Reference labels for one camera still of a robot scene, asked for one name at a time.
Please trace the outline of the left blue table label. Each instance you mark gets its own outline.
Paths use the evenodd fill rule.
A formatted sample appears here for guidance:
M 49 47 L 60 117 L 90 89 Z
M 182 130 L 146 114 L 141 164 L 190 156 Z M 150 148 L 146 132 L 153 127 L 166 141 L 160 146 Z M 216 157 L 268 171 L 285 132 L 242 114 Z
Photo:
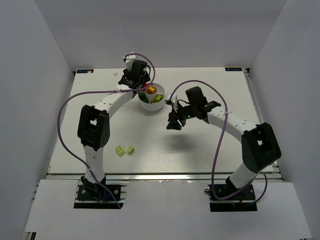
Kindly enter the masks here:
M 77 74 L 92 74 L 94 69 L 78 69 L 76 71 Z

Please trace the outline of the green long lego brick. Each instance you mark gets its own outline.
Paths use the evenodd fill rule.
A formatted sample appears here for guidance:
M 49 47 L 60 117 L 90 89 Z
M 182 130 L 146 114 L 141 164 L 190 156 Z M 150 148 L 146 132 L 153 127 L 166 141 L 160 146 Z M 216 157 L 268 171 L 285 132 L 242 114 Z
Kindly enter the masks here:
M 139 97 L 139 99 L 140 99 L 142 102 L 144 102 L 144 103 L 146 103 L 146 104 L 149 103 L 149 100 L 147 99 L 147 96 L 146 96 L 146 93 L 145 93 L 145 92 L 139 92 L 139 93 L 138 93 L 138 97 Z

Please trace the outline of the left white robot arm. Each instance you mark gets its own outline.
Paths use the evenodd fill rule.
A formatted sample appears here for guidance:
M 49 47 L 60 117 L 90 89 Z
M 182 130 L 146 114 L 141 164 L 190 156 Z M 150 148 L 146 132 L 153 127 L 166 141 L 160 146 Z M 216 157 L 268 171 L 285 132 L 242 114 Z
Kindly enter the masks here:
M 81 178 L 86 186 L 105 183 L 103 170 L 104 146 L 110 139 L 110 119 L 125 103 L 130 101 L 150 79 L 151 67 L 143 60 L 126 60 L 126 69 L 118 82 L 116 92 L 108 94 L 95 105 L 81 109 L 77 136 L 83 145 L 85 162 L 89 168 Z

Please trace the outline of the light green lego brick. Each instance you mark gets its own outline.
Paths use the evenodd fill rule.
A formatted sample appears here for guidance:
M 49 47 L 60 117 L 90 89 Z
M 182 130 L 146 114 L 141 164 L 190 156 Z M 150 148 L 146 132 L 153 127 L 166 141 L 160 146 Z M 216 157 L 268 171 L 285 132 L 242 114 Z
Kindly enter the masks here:
M 120 157 L 122 157 L 123 155 L 126 154 L 126 151 L 125 151 L 125 150 L 123 149 L 123 147 L 120 146 L 120 145 L 115 148 L 115 152 L 116 152 Z

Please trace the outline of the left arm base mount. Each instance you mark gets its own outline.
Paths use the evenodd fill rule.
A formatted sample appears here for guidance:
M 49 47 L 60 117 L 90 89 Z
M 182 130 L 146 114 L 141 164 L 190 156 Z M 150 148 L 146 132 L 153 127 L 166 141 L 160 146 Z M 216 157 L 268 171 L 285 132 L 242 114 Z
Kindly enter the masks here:
M 107 184 L 106 187 L 112 192 L 118 204 L 106 189 L 103 188 L 102 192 L 97 193 L 79 182 L 75 193 L 73 208 L 120 210 L 125 203 L 127 186 L 124 184 Z

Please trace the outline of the right blue table label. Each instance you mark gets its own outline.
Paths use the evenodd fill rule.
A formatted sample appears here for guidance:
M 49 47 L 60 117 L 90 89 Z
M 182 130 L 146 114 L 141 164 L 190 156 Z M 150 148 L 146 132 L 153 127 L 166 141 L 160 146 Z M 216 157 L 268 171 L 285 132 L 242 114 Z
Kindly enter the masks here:
M 226 72 L 242 72 L 241 67 L 225 67 L 224 68 Z

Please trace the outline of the light green sloped lego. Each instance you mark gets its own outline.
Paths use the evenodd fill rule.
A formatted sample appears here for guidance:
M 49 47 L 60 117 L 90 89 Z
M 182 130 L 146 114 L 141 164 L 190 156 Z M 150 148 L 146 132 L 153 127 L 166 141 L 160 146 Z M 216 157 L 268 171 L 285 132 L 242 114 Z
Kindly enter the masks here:
M 135 148 L 134 148 L 133 146 L 129 146 L 129 147 L 127 148 L 127 153 L 128 153 L 129 155 L 131 155 L 134 151 L 135 151 Z

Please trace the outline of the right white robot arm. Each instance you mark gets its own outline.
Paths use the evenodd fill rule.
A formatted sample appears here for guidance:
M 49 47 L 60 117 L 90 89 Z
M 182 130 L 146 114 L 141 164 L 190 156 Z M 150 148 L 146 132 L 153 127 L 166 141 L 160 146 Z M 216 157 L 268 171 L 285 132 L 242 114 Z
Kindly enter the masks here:
M 233 197 L 244 189 L 262 170 L 281 156 L 281 150 L 270 124 L 251 123 L 226 111 L 216 101 L 207 101 L 200 87 L 186 90 L 188 101 L 179 103 L 176 94 L 167 93 L 165 103 L 171 106 L 168 130 L 181 130 L 186 121 L 197 118 L 228 133 L 241 144 L 242 164 L 225 181 L 225 193 L 219 198 Z

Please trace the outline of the white round divided container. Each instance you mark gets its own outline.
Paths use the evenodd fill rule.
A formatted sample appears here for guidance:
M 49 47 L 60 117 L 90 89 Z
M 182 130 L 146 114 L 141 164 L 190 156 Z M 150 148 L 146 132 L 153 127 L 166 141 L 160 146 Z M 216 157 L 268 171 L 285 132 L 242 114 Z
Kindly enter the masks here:
M 141 91 L 141 92 L 145 92 L 149 103 L 142 102 L 139 98 L 139 94 L 138 94 L 138 102 L 142 109 L 148 112 L 156 112 L 156 111 L 159 111 L 164 106 L 166 92 L 165 92 L 165 89 L 158 83 L 153 83 L 151 86 L 154 86 L 157 89 L 156 94 L 150 95 L 146 93 L 146 90 Z M 163 95 L 163 98 L 160 102 L 154 103 L 154 99 L 156 98 L 157 95 Z

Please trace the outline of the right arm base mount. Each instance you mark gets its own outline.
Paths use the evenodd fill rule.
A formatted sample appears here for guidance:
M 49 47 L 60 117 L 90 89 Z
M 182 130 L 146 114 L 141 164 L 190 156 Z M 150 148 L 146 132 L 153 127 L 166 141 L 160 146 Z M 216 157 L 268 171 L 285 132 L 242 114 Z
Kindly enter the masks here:
M 209 184 L 204 193 L 209 197 L 210 211 L 213 213 L 231 213 L 231 212 L 257 212 L 255 191 L 252 185 L 237 195 L 226 200 L 218 200 L 212 193 L 212 185 Z

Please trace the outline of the orange lego brick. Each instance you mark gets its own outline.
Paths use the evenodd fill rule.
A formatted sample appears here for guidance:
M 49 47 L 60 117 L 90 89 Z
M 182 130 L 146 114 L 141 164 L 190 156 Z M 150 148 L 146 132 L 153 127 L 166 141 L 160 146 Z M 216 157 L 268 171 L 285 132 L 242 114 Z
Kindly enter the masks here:
M 146 89 L 146 93 L 148 95 L 154 95 L 157 93 L 157 88 L 154 87 L 154 86 L 149 86 L 147 89 Z

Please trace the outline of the blue table label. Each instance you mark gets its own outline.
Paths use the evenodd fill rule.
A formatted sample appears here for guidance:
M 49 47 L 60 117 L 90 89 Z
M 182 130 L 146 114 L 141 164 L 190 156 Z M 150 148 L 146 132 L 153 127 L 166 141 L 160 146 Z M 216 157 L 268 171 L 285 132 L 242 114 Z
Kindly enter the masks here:
M 242 72 L 241 67 L 225 67 L 224 68 L 226 72 Z
M 94 69 L 78 69 L 76 71 L 77 74 L 92 74 Z

